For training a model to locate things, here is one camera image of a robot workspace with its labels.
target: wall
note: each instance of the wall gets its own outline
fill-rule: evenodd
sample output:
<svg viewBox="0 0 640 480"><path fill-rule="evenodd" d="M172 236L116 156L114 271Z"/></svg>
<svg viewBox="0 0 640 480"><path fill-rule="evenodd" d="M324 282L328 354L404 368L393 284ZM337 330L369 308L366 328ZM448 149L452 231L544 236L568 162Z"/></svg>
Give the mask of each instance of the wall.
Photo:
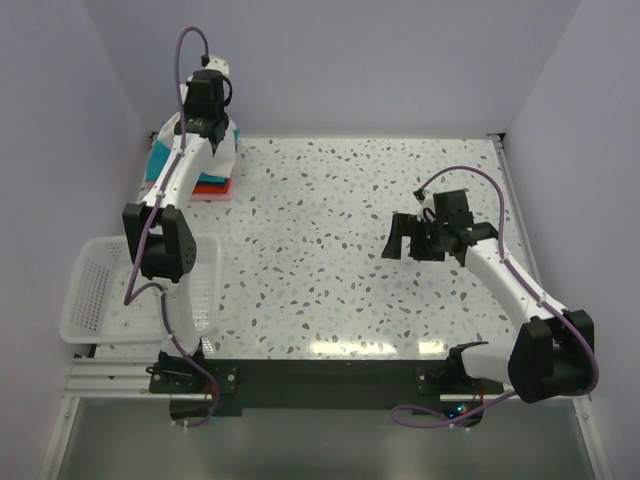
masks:
<svg viewBox="0 0 640 480"><path fill-rule="evenodd" d="M0 465L32 479L72 351L60 310L83 243L119 232L144 129L82 5L0 5Z"/></svg>
<svg viewBox="0 0 640 480"><path fill-rule="evenodd" d="M638 478L640 4L583 0L507 135L543 279L597 322L598 423Z"/></svg>
<svg viewBox="0 0 640 480"><path fill-rule="evenodd" d="M231 63L245 133L479 136L506 131L579 0L84 3L149 129L175 110L175 38L195 24Z"/></svg>

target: purple cable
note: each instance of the purple cable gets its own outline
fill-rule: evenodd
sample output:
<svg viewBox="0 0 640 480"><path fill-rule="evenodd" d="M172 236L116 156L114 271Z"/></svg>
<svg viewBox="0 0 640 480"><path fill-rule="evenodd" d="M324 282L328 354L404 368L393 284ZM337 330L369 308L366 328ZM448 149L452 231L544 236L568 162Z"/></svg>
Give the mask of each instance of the purple cable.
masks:
<svg viewBox="0 0 640 480"><path fill-rule="evenodd" d="M509 260L509 257L507 257L505 255L505 249L504 249L505 201L504 201L504 194L502 193L502 190L500 189L500 185L498 185L498 182L496 182L491 176L489 176L488 174L486 174L482 170L479 170L479 169L474 168L474 167L467 167L466 165L456 165L456 166L453 166L453 167L445 168L444 170L441 170L438 173L436 173L435 175L433 175L431 178L429 178L426 182L424 182L422 184L422 186L420 187L419 190L420 191L424 190L436 178L438 178L439 176L441 176L441 175L443 175L443 174L445 174L447 172L451 172L453 170L467 170L469 172L472 172L472 173L475 173L477 175L480 175L481 177L484 177L487 181L489 181L489 183L495 189L496 193L498 194L498 203L500 205L500 219L499 219L499 222L498 222L498 251L500 253L500 259L504 262L504 264L507 267L507 269L509 270L509 272L513 275L513 277L516 279L516 281L522 286L522 288L524 288L536 300L536 302L538 302L545 310L547 310L551 315L553 315L558 320L560 320L560 322L562 322L564 327L567 330L569 330L569 332L571 332L571 334L576 338L578 343L580 343L580 346L584 349L584 352L586 353L587 357L589 358L589 363L591 364L591 371L592 371L591 383L589 384L589 386L584 391L579 392L576 395L569 395L569 396L580 396L580 395L587 395L587 394L591 393L596 388L596 385L598 385L598 381L600 380L600 369L598 368L598 361L596 360L596 357L595 357L595 355L593 353L593 350L591 349L591 346L589 345L587 340L582 336L582 334L571 324L569 319L562 312L559 312L554 307L549 305L549 303L547 303L546 301L542 300L542 298L540 297L538 292L536 292L536 290L533 288L533 286L531 286L529 284L529 282L527 282L524 279L524 277L520 274L520 272L518 272L516 267L511 263L511 261ZM514 395L515 395L515 392L503 393L499 397L497 397L497 398L495 398L495 399L493 399L493 400L491 400L491 401L489 401L489 402L487 402L487 403L485 403L483 405L480 405L477 408L474 408L473 410L465 413L464 415L460 415L460 416L458 416L456 418L453 418L451 420L446 420L445 422L442 422L442 423L436 423L436 424L431 424L431 425L429 425L429 424L414 424L414 423L406 422L404 420L400 420L400 419L396 418L396 413L399 412L399 411L402 411L402 410L421 411L421 412L424 412L424 413L429 413L431 415L438 416L440 418L444 418L438 412L436 412L434 410L430 410L430 409L425 408L425 407L421 407L419 405L399 405L399 406L397 406L397 407L395 407L394 409L391 410L391 419L395 423L397 423L399 425L402 425L404 427L411 427L411 428L441 428L441 427L446 427L447 425L457 424L460 420L464 420L466 418L469 418L469 417L475 415L476 413L482 412L482 411L486 410L487 408L490 408L490 407L492 407L494 405L497 405L498 403L500 403L500 402L502 402L502 401L506 400L507 398L512 397Z"/></svg>
<svg viewBox="0 0 640 480"><path fill-rule="evenodd" d="M133 300L135 300L135 298L138 295L140 295L142 292L144 292L148 288L157 288L160 291L160 311L161 311L161 314L162 314L162 323L164 324L164 328L167 331L167 335L169 335L169 338L171 339L171 342L176 347L176 349L180 352L180 355L182 355L183 358L187 361L187 363L189 363L199 373L204 375L204 377L209 381L209 383L211 384L213 389L215 389L216 393L214 395L213 406L209 409L209 412L207 412L207 414L204 417L202 417L201 419L199 419L199 420L197 420L197 421L195 421L193 423L191 423L191 422L186 423L186 427L187 428L193 428L193 427L199 427L200 425L204 424L207 420L209 420L209 418L211 418L211 416L217 410L218 404L220 403L220 393L219 393L220 390L219 390L218 382L213 377L213 375L211 375L204 368L202 368L200 365L198 365L189 356L189 354L184 350L184 348L182 348L182 345L180 345L180 342L178 341L178 339L175 338L175 336L173 334L173 330L171 329L171 325L169 323L169 316L168 316L168 313L167 313L167 299L166 299L167 292L166 292L166 289L161 284L159 284L157 282L149 282L149 283L143 285L142 287L140 287L135 292L133 291L133 288L134 288L135 283L136 283L136 276L138 274L138 271L140 270L140 265L142 264L142 254L144 253L144 247L145 247L145 245L147 243L147 238L149 237L149 232L151 231L151 226L153 225L153 222L154 222L155 217L156 217L156 215L158 213L158 210L160 209L160 204L162 203L162 198L163 198L164 193L165 193L165 191L167 189L167 185L169 184L169 180L171 179L171 176L173 175L173 172L175 171L176 167L178 166L178 163L180 162L180 160L184 156L184 149L185 149L186 144L187 144L187 126L186 126L186 119L185 119L185 113L184 113L184 105L182 104L182 94L180 92L180 50L182 48L182 42L184 40L184 37L189 32L196 32L198 35L200 35L200 37L202 38L202 41L204 42L205 55L209 55L209 43L207 42L207 38L205 37L204 33L202 33L202 30L200 30L197 27L187 27L180 33L180 36L178 37L178 42L177 42L177 45L176 45L175 56L174 56L174 72L175 72L175 82L176 82L176 93L177 93L177 97L178 97L178 108L179 108L179 111L180 111L180 127L181 127L180 151L178 152L176 157L173 159L173 162L171 162L171 165L169 166L169 170L167 170L167 174L162 179L162 182L160 182L160 187L158 188L158 194L156 196L156 201L153 204L153 208L151 209L151 212L149 213L149 217L147 218L147 221L145 222L145 224L144 224L144 226L142 228L142 234L140 235L140 242L138 243L138 249L136 251L136 256L135 256L135 259L134 259L134 262L133 262L133 270L131 271L131 276L129 277L129 283L127 284L127 290L126 290L125 296L124 296L124 304L127 305L127 306L130 305L131 302Z"/></svg>

